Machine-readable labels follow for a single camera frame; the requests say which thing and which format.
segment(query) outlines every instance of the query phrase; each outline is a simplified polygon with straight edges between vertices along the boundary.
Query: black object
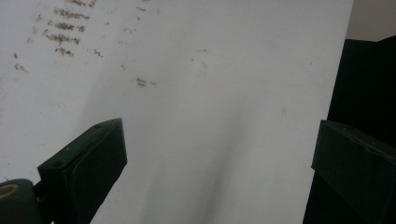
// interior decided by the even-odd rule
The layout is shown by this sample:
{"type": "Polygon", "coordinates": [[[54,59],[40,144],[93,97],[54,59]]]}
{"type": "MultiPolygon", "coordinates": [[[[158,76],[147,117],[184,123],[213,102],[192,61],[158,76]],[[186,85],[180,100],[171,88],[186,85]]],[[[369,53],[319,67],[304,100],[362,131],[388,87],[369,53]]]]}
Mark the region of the black object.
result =
{"type": "Polygon", "coordinates": [[[379,42],[346,40],[328,120],[359,131],[336,131],[340,126],[328,122],[320,128],[316,151],[325,153],[314,157],[304,224],[396,223],[394,164],[386,156],[396,148],[395,86],[396,36],[379,42]],[[361,131],[393,149],[384,154],[378,145],[362,145],[367,138],[354,135],[361,131]]]}
{"type": "Polygon", "coordinates": [[[90,223],[126,163],[121,119],[96,124],[38,166],[34,187],[0,185],[0,223],[90,223]]]}

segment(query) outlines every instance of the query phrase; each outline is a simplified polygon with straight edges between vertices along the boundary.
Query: metal ring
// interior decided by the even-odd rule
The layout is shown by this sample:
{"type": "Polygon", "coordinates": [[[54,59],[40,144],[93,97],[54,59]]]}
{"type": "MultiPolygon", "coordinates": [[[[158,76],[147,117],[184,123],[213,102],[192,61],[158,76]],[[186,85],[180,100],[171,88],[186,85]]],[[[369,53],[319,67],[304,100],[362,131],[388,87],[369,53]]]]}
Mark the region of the metal ring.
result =
{"type": "Polygon", "coordinates": [[[7,189],[7,188],[11,188],[11,191],[9,191],[5,194],[0,194],[0,200],[5,199],[6,197],[9,197],[9,196],[13,195],[14,193],[16,193],[18,191],[18,189],[20,188],[20,186],[17,184],[7,184],[7,185],[0,187],[0,190],[7,189]]]}

